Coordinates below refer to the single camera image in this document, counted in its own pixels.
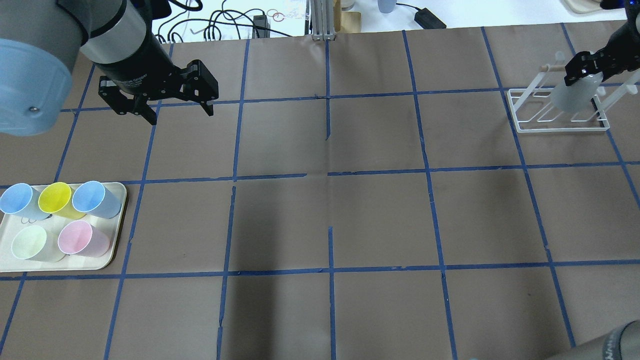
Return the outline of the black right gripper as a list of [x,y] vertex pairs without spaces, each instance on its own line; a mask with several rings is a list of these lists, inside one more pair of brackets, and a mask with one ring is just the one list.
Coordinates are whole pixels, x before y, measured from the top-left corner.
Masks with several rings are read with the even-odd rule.
[[571,87],[588,76],[601,75],[601,82],[624,72],[638,70],[640,35],[635,21],[627,21],[596,52],[580,51],[564,67],[564,84]]

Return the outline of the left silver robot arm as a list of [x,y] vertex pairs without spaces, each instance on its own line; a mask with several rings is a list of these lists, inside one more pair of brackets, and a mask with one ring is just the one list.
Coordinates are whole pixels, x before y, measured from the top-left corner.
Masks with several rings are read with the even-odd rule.
[[218,82],[198,59],[174,64],[153,34],[153,21],[178,0],[3,0],[0,3],[0,130],[16,137],[48,132],[71,89],[83,54],[103,71],[98,95],[116,114],[133,114],[150,125],[149,101],[199,104],[212,116]]

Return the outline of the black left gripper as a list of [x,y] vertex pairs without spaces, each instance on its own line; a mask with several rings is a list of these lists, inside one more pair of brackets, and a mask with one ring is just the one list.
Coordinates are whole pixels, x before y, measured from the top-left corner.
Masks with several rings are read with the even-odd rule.
[[145,20],[108,20],[93,30],[93,63],[103,72],[98,95],[119,116],[158,117],[149,101],[176,98],[198,103],[210,117],[218,81],[199,59],[174,64]]

